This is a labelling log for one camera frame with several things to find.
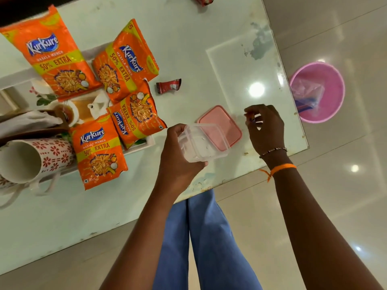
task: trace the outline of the forearm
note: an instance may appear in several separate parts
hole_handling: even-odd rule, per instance
[[[269,168],[291,163],[283,153]],[[323,212],[296,169],[274,174],[278,200],[307,289],[382,289]]]
[[[153,190],[101,290],[152,288],[173,202],[167,194]]]

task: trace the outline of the tiled floor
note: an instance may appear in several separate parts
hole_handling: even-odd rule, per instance
[[[322,208],[387,288],[387,0],[264,0],[288,75],[324,59],[346,99],[323,124],[305,124],[311,148],[293,161]],[[273,182],[253,172],[216,188],[237,243],[263,288],[303,289]],[[94,290],[133,222],[0,277],[1,289]],[[199,289],[190,253],[190,289]]]

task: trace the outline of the pink trash bin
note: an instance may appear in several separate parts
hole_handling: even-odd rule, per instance
[[[341,108],[345,96],[345,84],[340,72],[324,62],[313,62],[298,69],[290,79],[290,87],[295,78],[324,82],[324,94],[317,110],[300,113],[300,118],[308,123],[322,123],[332,118]]]

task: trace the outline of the leg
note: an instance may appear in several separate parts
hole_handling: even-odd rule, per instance
[[[153,290],[188,290],[189,231],[187,201],[172,206],[153,282]]]
[[[188,224],[202,290],[262,289],[213,190],[188,199]]]

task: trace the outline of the white tabletop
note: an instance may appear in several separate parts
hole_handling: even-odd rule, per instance
[[[195,122],[222,105],[242,129],[230,154],[210,162],[178,200],[264,166],[244,125],[249,105],[277,108],[289,155],[308,147],[261,0],[215,0],[204,9],[195,0],[78,0],[59,12],[81,50],[113,40],[136,18],[160,67],[151,86],[182,79],[179,91],[155,95],[168,126]],[[0,53],[0,77],[29,68],[5,38],[0,46],[7,49]],[[66,175],[51,195],[24,191],[0,211],[0,274],[137,219],[152,191],[165,136],[157,133],[155,146],[126,156],[129,171],[116,180],[84,191],[78,173]]]

